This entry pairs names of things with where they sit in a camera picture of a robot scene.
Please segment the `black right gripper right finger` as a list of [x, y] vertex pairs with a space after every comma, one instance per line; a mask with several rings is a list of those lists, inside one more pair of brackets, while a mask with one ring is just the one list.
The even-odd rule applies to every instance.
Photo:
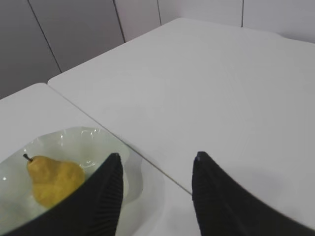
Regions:
[[193, 162], [192, 200], [203, 236], [313, 236], [233, 180], [206, 152]]

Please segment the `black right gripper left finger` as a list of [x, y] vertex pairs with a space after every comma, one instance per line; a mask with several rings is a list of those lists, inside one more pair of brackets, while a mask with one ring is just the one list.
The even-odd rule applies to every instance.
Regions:
[[113, 236], [123, 201], [123, 166], [118, 153], [69, 197], [8, 236]]

